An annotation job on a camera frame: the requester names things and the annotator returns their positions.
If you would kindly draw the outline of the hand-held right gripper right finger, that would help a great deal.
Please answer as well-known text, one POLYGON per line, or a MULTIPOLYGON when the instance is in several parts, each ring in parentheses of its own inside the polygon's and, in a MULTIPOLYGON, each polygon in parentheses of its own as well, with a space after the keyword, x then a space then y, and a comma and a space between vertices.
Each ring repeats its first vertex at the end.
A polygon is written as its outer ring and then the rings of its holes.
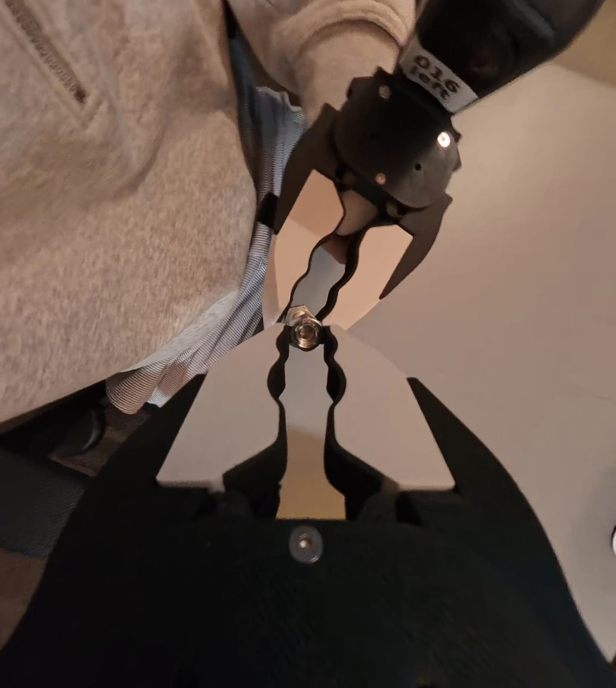
POLYGON ((338 325, 324 331, 329 438, 364 477, 399 491, 447 491, 454 478, 405 373, 338 325))

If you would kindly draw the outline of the striped blue shirt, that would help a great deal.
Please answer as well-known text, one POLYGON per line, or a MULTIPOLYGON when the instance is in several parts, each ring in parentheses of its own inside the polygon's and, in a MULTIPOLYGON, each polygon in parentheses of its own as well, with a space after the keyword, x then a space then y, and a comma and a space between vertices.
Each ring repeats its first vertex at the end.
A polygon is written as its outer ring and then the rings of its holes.
MULTIPOLYGON (((237 99, 237 123, 258 201, 279 195, 295 144, 306 129, 301 108, 288 95, 262 85, 244 45, 230 44, 237 99)), ((146 404, 163 406, 195 376, 255 335, 263 325, 261 304, 271 230, 254 225, 244 277, 236 292, 221 298, 196 322, 142 363, 106 381, 109 402, 125 414, 146 404)))

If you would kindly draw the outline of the person's left hand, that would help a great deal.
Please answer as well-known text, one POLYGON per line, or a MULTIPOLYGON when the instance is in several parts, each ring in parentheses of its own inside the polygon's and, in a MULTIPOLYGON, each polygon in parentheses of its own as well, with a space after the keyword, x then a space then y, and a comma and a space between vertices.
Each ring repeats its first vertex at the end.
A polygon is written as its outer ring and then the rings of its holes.
POLYGON ((338 264, 345 265, 350 245, 351 239, 348 236, 332 234, 321 243, 321 248, 338 264))

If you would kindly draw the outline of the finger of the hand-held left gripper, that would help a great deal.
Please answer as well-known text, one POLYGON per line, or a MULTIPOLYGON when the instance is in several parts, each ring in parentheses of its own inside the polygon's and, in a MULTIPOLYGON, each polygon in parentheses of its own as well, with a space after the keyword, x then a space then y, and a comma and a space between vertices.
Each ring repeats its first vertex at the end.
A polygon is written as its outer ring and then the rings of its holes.
POLYGON ((348 330, 376 306, 413 236, 398 225, 366 229, 350 246, 345 273, 318 313, 323 325, 348 330))
POLYGON ((296 285, 309 271, 313 251, 338 228, 344 214, 334 183, 311 171, 270 241, 262 299, 264 325, 283 319, 296 285))

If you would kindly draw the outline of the silver steel bolt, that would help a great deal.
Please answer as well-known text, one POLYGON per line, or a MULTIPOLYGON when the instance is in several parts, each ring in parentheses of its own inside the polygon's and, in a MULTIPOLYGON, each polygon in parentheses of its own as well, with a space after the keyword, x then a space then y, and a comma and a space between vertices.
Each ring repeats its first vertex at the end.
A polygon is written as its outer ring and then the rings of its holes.
POLYGON ((291 346, 296 349, 309 352, 322 344, 322 324, 314 317, 301 314, 288 327, 291 346))

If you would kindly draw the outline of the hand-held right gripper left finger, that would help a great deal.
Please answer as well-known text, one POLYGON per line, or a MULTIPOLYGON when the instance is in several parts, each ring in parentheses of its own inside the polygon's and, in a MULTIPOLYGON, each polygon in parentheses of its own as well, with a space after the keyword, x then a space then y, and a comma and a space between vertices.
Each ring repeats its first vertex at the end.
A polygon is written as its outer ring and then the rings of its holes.
POLYGON ((269 391, 280 359, 273 325, 210 367, 157 475, 168 487, 225 491, 224 476, 279 436, 280 408, 269 391))

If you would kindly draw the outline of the steel hex bolt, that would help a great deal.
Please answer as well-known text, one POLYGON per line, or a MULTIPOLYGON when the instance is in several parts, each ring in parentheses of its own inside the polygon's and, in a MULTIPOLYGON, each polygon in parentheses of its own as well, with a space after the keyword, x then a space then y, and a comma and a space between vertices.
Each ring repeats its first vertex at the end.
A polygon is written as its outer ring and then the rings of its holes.
POLYGON ((286 328, 288 329, 288 338, 289 338, 289 327, 288 327, 289 323, 293 322, 301 314, 307 314, 307 315, 312 316, 315 319, 317 319, 314 316, 314 314, 312 313, 312 311, 306 305, 297 305, 297 306, 290 307, 287 310, 287 313, 286 313, 285 318, 284 318, 284 324, 285 324, 286 328))

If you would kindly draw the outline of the person's left forearm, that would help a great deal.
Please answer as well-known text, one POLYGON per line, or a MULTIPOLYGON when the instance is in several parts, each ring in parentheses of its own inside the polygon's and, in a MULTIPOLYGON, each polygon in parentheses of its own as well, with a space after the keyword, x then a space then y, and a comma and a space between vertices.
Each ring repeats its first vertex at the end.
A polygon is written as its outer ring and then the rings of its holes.
POLYGON ((341 108, 354 78, 391 71, 416 18, 415 1, 229 1, 269 78, 293 94, 309 125, 341 108))

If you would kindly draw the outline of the grey desk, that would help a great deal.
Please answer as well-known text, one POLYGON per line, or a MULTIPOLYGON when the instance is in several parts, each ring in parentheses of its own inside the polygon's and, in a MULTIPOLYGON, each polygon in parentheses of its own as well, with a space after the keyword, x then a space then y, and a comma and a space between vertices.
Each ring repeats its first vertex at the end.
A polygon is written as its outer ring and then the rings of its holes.
POLYGON ((616 87, 550 64, 459 114, 421 266, 352 333, 496 454, 616 658, 616 87))

